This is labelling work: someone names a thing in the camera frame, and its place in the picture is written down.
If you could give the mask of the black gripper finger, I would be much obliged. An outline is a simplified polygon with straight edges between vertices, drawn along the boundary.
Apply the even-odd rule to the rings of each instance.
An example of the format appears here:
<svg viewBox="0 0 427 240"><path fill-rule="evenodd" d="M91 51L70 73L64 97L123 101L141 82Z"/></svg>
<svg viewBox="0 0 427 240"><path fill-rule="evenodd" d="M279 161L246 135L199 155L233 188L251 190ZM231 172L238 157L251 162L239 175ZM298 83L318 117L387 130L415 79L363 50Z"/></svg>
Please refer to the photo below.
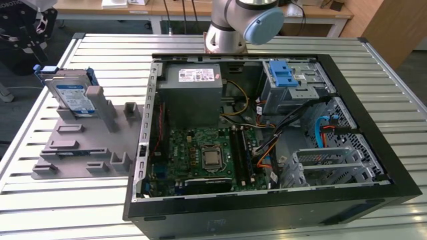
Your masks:
<svg viewBox="0 0 427 240"><path fill-rule="evenodd" d="M23 51L23 36L19 31L0 31L0 47L8 47L10 50Z"/></svg>
<svg viewBox="0 0 427 240"><path fill-rule="evenodd" d="M47 41L52 37L56 18L58 18L58 10L51 7L44 10L40 15L39 24L35 25L36 10L20 10L20 40L23 41L23 45L26 46L24 52L34 54L39 62L46 62L48 60L44 49L48 46Z"/></svg>

